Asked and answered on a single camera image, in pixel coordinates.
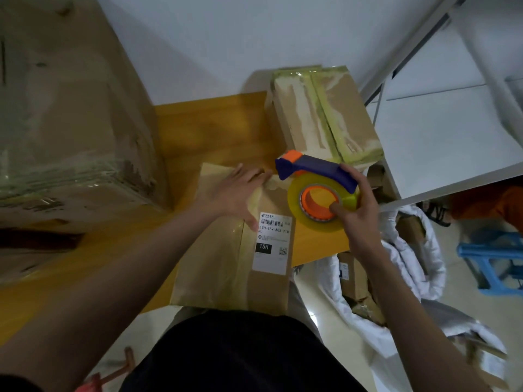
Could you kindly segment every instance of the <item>black shirt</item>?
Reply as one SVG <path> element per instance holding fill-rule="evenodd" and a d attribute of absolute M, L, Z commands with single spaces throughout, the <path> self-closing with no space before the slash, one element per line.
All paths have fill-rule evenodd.
<path fill-rule="evenodd" d="M 2 390 L 4 380 L 0 378 Z M 210 310 L 167 331 L 120 391 L 334 387 L 365 391 L 301 322 L 287 316 Z"/>

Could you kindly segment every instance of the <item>sandal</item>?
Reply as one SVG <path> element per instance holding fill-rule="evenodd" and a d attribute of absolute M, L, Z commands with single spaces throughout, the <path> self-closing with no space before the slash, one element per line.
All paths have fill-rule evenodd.
<path fill-rule="evenodd" d="M 423 213 L 427 215 L 429 220 L 432 220 L 434 223 L 437 223 L 441 225 L 441 227 L 449 227 L 450 223 L 444 222 L 443 219 L 445 217 L 445 214 L 449 211 L 448 209 L 444 208 L 443 206 L 439 206 L 435 204 L 434 202 L 429 202 L 428 209 L 423 209 L 423 202 L 418 202 L 416 204 L 417 207 L 419 207 L 421 210 L 423 210 Z"/>

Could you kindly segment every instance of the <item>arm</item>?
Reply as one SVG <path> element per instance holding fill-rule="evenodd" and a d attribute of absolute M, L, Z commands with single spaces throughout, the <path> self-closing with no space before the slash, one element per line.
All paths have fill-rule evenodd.
<path fill-rule="evenodd" d="M 257 230 L 247 200 L 271 176 L 260 172 L 240 164 L 145 243 L 72 287 L 0 348 L 0 373 L 22 376 L 44 391 L 75 389 L 209 224 L 234 215 Z"/>
<path fill-rule="evenodd" d="M 403 367 L 415 392 L 489 392 L 490 388 L 425 313 L 381 244 L 379 207 L 366 177 L 342 165 L 361 191 L 361 204 L 349 212 L 330 209 L 343 220 L 350 251 L 367 271 L 372 290 L 387 320 Z"/>

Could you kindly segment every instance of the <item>barcode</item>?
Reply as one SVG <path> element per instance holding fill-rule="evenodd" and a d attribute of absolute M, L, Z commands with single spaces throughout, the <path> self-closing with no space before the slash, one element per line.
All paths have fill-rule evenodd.
<path fill-rule="evenodd" d="M 278 226 L 278 227 L 283 227 L 284 226 L 283 222 L 278 222 L 276 220 L 268 220 L 266 218 L 262 218 L 261 219 L 261 223 L 262 224 L 267 224 L 267 225 L 270 225 L 270 226 Z"/>

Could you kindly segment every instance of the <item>packing tape roll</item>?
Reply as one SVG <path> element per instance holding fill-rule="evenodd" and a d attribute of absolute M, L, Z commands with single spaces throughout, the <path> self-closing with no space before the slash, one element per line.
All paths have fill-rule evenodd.
<path fill-rule="evenodd" d="M 358 191 L 350 194 L 338 182 L 311 172 L 294 177 L 287 190 L 289 208 L 296 220 L 305 227 L 320 232 L 342 229 L 341 220 L 332 214 L 328 207 L 315 201 L 315 191 L 320 191 L 323 197 L 331 197 L 330 202 L 337 201 L 350 211 L 356 210 L 358 206 Z"/>

